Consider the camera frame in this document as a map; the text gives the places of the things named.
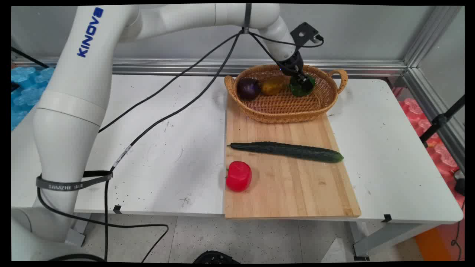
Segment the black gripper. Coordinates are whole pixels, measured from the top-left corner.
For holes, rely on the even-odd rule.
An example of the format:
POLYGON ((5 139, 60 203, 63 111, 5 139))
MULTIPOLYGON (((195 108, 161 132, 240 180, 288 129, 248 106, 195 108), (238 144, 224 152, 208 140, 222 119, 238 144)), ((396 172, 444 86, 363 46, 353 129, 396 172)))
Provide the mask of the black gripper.
POLYGON ((303 59, 298 50, 287 60, 278 61, 280 71, 286 76, 293 76, 293 83, 301 84, 302 88, 313 88, 314 78, 303 74, 303 59))

